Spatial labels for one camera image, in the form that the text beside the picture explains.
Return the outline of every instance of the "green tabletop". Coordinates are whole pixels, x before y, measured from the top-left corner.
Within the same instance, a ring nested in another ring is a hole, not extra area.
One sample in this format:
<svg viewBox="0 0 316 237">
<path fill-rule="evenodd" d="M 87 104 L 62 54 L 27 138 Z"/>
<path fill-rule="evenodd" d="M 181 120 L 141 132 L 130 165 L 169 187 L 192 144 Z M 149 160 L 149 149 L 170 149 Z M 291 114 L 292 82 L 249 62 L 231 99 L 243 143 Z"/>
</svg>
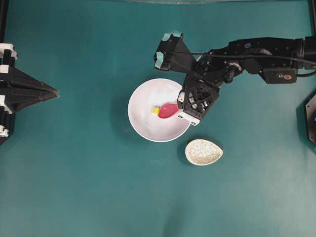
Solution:
<svg viewBox="0 0 316 237">
<path fill-rule="evenodd" d="M 127 117 L 164 32 L 193 52 L 255 37 L 311 35 L 308 1 L 149 4 L 11 0 L 16 67 L 60 90 L 17 114 L 0 147 L 1 237 L 314 237 L 316 157 L 305 99 L 316 77 L 268 85 L 244 73 L 199 126 L 154 143 Z M 224 155 L 198 167 L 192 139 Z"/>
</svg>

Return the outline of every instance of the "robotic arm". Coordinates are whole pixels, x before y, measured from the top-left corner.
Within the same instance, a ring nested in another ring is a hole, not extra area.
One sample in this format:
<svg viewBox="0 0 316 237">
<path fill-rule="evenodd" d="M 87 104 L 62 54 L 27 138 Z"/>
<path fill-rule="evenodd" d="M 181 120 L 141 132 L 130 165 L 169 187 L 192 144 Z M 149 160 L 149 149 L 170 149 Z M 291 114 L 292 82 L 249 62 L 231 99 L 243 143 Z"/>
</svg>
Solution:
<svg viewBox="0 0 316 237">
<path fill-rule="evenodd" d="M 185 73 L 177 99 L 178 117 L 197 125 L 219 96 L 223 83 L 231 83 L 244 70 L 269 84 L 295 83 L 298 69 L 316 69 L 316 37 L 305 39 L 256 38 L 232 41 L 207 53 L 191 53 L 180 32 L 164 34 L 156 54 L 155 69 Z M 193 55 L 200 55 L 196 60 Z"/>
</svg>

